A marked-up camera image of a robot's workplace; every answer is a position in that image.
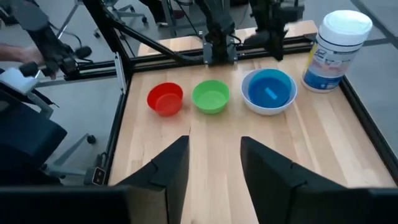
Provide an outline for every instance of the white bowl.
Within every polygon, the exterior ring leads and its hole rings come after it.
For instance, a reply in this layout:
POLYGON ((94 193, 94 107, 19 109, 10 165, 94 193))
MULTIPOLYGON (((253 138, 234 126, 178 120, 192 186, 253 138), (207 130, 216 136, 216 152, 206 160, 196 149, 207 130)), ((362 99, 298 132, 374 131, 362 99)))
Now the white bowl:
POLYGON ((261 115, 275 115, 275 114, 279 114, 280 112, 282 112, 283 110, 285 110, 286 108, 288 108, 294 101, 294 99, 297 96, 297 85, 294 82, 294 79, 292 77, 290 77, 290 75, 284 73, 286 76, 288 76, 288 78, 290 79, 290 84, 291 84, 291 91, 290 91, 290 96, 289 99, 287 100, 286 104, 284 104, 283 106, 280 106, 278 108, 263 108, 261 106, 257 106, 254 103, 250 102, 250 98, 249 98, 249 84, 250 81, 252 80, 252 78, 260 71, 263 70, 269 70, 269 69, 258 69, 258 70, 254 70, 252 72, 250 72, 249 74, 247 74, 242 81, 242 85, 241 85, 241 94, 243 96, 243 100, 244 103, 246 104, 246 106, 248 106, 250 108, 250 110, 256 112, 257 114, 261 114, 261 115))

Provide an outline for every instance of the wooden table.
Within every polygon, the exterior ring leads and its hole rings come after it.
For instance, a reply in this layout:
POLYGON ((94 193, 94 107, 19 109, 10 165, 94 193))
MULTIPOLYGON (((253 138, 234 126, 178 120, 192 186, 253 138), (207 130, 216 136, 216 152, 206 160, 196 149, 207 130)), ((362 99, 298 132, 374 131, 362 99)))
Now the wooden table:
MULTIPOLYGON (((288 36, 317 31, 312 21, 290 26, 288 36)), ((254 29, 238 30, 241 39, 254 29)), ((161 40, 172 50, 201 48, 196 37, 161 40)), ((139 55, 157 54, 142 45, 139 55)), ((243 177, 239 147, 250 136, 291 160, 348 187, 395 186, 344 94, 308 91, 300 82, 308 54, 239 61, 236 65, 185 67, 134 75, 114 155, 109 183, 129 176, 181 135, 190 136, 190 173, 183 224, 258 223, 243 177), (275 116, 260 116, 243 103, 243 76, 258 68, 278 68, 295 78, 298 95, 293 105, 275 116), (197 111, 191 92, 203 80, 219 79, 230 89, 230 101, 216 115, 197 111), (183 109, 161 118, 147 106, 151 88, 178 83, 184 91, 183 109)))

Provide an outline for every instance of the gray floor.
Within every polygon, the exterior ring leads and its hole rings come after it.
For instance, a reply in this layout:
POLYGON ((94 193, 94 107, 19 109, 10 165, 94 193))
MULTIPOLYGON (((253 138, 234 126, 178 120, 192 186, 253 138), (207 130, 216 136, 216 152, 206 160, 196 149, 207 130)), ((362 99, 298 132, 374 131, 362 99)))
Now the gray floor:
MULTIPOLYGON (((74 0, 37 0, 42 10, 49 15, 50 21, 56 26, 61 26, 73 7, 74 0)), ((396 26, 398 1, 396 0, 363 0, 371 12, 395 35, 398 35, 396 26)), ((118 6, 132 4, 137 12, 144 13, 148 17, 149 25, 144 26, 140 19, 132 25, 134 29, 153 39, 170 38, 167 28, 158 28, 146 6, 139 1, 120 0, 118 6)), ((323 17, 337 9, 358 10, 350 0, 306 0, 304 19, 314 20, 319 25, 323 17)), ((256 23, 249 17, 250 7, 239 6, 231 9, 231 15, 239 29, 255 27, 256 23)), ((203 14, 197 7, 189 9, 189 15, 193 22, 203 20, 203 14)), ((186 24, 182 19, 179 24, 186 24)), ((93 49, 90 59, 95 62, 111 60, 113 55, 103 39, 93 37, 96 28, 94 21, 84 6, 80 6, 67 27, 67 30, 78 35, 84 45, 93 49)), ((191 29, 178 32, 178 36, 192 34, 191 29)), ((385 38, 381 31, 374 28, 369 36, 370 40, 385 38)), ((63 35, 62 41, 77 47, 78 42, 74 37, 63 35)), ((129 38, 131 47, 137 51, 139 43, 129 38)), ((3 27, 0 30, 0 42, 11 45, 29 46, 32 41, 26 32, 19 26, 3 27)), ((365 47, 360 51, 347 76, 354 88, 365 103, 375 122, 385 135, 392 148, 398 152, 398 94, 397 83, 397 58, 398 51, 392 45, 377 45, 365 47)), ((7 68, 16 63, 3 62, 0 67, 7 68)), ((81 135, 89 132, 98 139, 98 144, 93 147, 84 145, 74 155, 69 164, 73 167, 89 167, 93 162, 93 156, 105 150, 108 136, 118 103, 119 90, 115 79, 95 82, 74 83, 60 86, 41 88, 40 91, 49 96, 60 108, 56 108, 52 119, 68 131, 67 138, 62 142, 56 153, 50 160, 72 145, 81 135)))

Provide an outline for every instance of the container label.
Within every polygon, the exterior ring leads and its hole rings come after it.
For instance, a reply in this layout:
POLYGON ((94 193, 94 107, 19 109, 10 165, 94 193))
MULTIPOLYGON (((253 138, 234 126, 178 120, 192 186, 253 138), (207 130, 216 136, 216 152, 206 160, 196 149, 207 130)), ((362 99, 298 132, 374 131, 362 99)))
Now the container label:
POLYGON ((341 51, 330 50, 315 42, 303 78, 307 85, 320 90, 329 90, 338 85, 360 46, 349 52, 345 52, 344 47, 339 48, 341 51))

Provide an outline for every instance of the white lid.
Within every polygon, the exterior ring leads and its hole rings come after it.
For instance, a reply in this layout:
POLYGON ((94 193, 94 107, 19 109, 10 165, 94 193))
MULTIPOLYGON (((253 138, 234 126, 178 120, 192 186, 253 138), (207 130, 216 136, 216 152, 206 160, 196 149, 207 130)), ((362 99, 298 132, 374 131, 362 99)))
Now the white lid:
POLYGON ((333 44, 358 45, 368 38, 372 26, 372 20, 363 13, 337 10, 323 18, 319 34, 333 44))

